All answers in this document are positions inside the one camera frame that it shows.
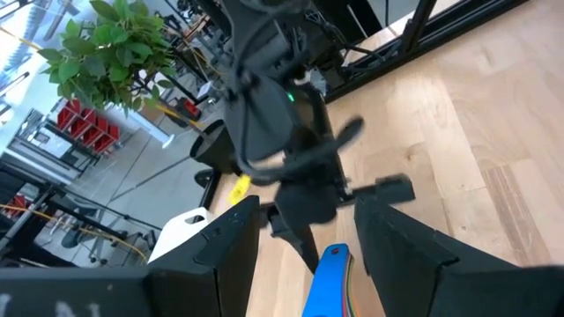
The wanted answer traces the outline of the white plastic basket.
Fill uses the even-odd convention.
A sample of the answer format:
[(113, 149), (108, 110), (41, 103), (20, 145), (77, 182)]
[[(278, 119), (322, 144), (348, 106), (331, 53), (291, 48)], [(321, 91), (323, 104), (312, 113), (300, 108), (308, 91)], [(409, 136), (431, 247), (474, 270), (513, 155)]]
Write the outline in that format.
[(169, 219), (157, 239), (148, 263), (154, 262), (192, 238), (212, 222), (213, 219), (214, 216), (205, 207), (198, 207)]

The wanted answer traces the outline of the red storage bins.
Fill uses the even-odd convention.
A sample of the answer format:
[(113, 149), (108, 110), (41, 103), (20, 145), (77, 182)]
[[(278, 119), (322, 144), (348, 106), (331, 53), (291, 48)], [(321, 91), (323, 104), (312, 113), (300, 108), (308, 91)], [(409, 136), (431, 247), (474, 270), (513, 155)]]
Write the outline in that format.
[(78, 100), (67, 100), (56, 116), (56, 126), (74, 141), (96, 154), (117, 144), (120, 128), (103, 115), (82, 107)]

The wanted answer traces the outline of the small blue measuring cup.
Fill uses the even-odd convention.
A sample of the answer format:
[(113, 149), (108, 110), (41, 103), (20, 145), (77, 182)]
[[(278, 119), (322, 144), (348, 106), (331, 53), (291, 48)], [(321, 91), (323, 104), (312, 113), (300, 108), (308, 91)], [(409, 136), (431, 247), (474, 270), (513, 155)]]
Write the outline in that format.
[[(338, 254), (331, 254), (339, 248)], [(353, 257), (346, 244), (325, 248), (308, 293), (301, 317), (353, 317), (349, 299), (349, 276)]]

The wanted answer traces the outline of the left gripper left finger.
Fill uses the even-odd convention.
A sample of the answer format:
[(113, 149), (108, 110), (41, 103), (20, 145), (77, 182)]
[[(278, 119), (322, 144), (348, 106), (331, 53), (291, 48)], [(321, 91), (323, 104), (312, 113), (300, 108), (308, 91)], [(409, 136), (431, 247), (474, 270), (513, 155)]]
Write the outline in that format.
[(255, 272), (259, 197), (240, 201), (150, 264), (151, 317), (245, 317)]

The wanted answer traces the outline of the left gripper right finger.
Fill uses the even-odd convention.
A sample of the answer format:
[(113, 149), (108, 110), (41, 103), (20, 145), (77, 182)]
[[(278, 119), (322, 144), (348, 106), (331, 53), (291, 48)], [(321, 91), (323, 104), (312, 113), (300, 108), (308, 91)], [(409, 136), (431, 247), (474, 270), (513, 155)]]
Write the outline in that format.
[(518, 267), (373, 197), (354, 221), (386, 317), (564, 317), (564, 266)]

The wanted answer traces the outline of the green leafy plant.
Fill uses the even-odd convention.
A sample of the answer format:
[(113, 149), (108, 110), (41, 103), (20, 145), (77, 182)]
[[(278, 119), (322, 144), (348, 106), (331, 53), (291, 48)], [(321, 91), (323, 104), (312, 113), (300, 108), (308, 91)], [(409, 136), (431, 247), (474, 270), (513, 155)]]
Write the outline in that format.
[(170, 81), (161, 79), (138, 92), (135, 85), (159, 73), (175, 74), (162, 17), (143, 0), (91, 0), (90, 5), (97, 14), (94, 21), (70, 20), (60, 48), (38, 51), (47, 60), (43, 72), (57, 85), (57, 94), (100, 110), (116, 106), (128, 112), (157, 105)]

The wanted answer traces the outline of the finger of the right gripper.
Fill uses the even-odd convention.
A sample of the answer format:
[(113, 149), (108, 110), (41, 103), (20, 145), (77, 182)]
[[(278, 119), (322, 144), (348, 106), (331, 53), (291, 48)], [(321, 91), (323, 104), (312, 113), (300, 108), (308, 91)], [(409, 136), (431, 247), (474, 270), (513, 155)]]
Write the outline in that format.
[(292, 229), (288, 228), (280, 217), (269, 220), (273, 238), (286, 241), (301, 257), (309, 271), (315, 274), (319, 264), (315, 239), (309, 226)]

